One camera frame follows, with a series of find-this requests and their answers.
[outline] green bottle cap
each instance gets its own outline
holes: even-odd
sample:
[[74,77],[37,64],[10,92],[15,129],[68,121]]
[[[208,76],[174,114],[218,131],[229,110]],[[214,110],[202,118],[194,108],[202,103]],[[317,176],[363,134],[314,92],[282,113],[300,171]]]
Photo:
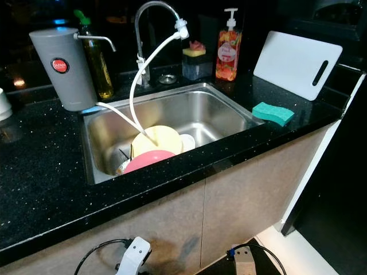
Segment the green bottle cap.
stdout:
[[79,18],[80,23],[82,25],[90,25],[91,24],[91,19],[88,17],[85,17],[83,12],[81,10],[74,10],[74,15]]

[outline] gray water filter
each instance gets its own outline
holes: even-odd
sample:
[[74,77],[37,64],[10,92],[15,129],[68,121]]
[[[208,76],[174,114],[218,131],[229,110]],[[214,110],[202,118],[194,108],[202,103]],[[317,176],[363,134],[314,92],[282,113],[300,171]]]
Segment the gray water filter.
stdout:
[[57,27],[29,34],[64,108],[81,111],[93,107],[97,96],[77,29]]

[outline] white hose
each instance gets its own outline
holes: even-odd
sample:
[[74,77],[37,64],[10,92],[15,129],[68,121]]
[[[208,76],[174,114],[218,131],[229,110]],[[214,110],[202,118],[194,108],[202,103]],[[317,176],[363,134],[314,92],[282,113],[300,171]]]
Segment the white hose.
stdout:
[[129,119],[126,115],[124,115],[123,113],[121,113],[115,107],[112,107],[111,105],[106,104],[106,103],[103,103],[103,102],[97,102],[96,105],[101,106],[101,107],[105,107],[107,109],[110,109],[111,111],[115,112],[120,117],[122,117],[123,119],[125,119],[126,122],[128,122],[131,126],[133,126],[135,129],[137,129],[139,132],[144,132],[144,129],[143,128],[141,128],[141,127],[139,128],[138,125],[136,125],[131,119]]
[[130,88],[130,98],[129,98],[129,105],[130,105],[130,112],[132,115],[132,119],[134,120],[135,124],[140,128],[143,129],[143,127],[141,126],[136,113],[135,113],[135,109],[134,109],[134,92],[135,92],[135,86],[138,82],[139,77],[142,75],[143,71],[145,70],[145,68],[149,65],[149,63],[153,60],[153,58],[172,40],[175,39],[179,39],[181,37],[181,35],[179,34],[179,32],[175,32],[173,35],[171,35],[169,38],[167,38],[166,40],[164,40],[150,55],[150,57],[148,57],[148,59],[143,63],[143,65],[141,66],[141,68],[138,70],[138,72],[135,75],[134,80],[132,81],[131,84],[131,88]]
[[120,117],[122,117],[123,119],[126,120],[126,122],[128,122],[131,126],[133,126],[135,129],[137,129],[140,133],[144,134],[148,139],[150,139],[150,141],[152,141],[155,145],[156,142],[154,140],[152,140],[151,137],[148,136],[148,134],[146,133],[146,131],[144,130],[144,128],[141,126],[136,113],[135,113],[135,109],[134,109],[134,91],[135,91],[135,87],[136,87],[136,83],[138,82],[139,77],[141,76],[141,74],[143,73],[143,71],[145,70],[145,68],[149,65],[149,63],[153,60],[153,58],[172,40],[174,39],[178,39],[180,38],[180,34],[179,32],[175,32],[172,36],[170,36],[169,38],[167,38],[166,40],[164,40],[150,55],[150,57],[143,63],[143,65],[141,66],[141,68],[138,70],[138,72],[135,75],[134,80],[132,81],[131,84],[131,89],[130,89],[130,98],[129,98],[129,105],[130,105],[130,112],[132,115],[132,119],[134,119],[134,121],[132,121],[131,119],[129,119],[126,115],[124,115],[123,113],[121,113],[119,110],[117,110],[115,107],[112,107],[109,104],[103,103],[103,102],[97,102],[96,105],[101,106],[101,107],[105,107],[107,109],[110,109],[111,111],[115,112],[117,115],[119,115]]

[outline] red logo label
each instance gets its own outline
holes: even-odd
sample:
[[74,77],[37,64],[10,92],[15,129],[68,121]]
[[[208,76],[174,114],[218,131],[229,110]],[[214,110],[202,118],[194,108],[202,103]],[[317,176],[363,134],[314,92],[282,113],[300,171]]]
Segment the red logo label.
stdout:
[[58,73],[66,73],[69,71],[69,64],[62,58],[55,58],[52,60],[51,66]]

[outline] orange pump bottle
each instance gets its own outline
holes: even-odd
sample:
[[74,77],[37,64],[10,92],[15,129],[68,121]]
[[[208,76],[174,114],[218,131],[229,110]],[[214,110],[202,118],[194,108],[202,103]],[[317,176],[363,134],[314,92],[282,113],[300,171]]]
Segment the orange pump bottle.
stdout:
[[230,11],[231,17],[227,21],[228,30],[219,32],[216,78],[233,81],[237,76],[242,32],[235,30],[236,20],[233,14],[238,9],[225,9]]

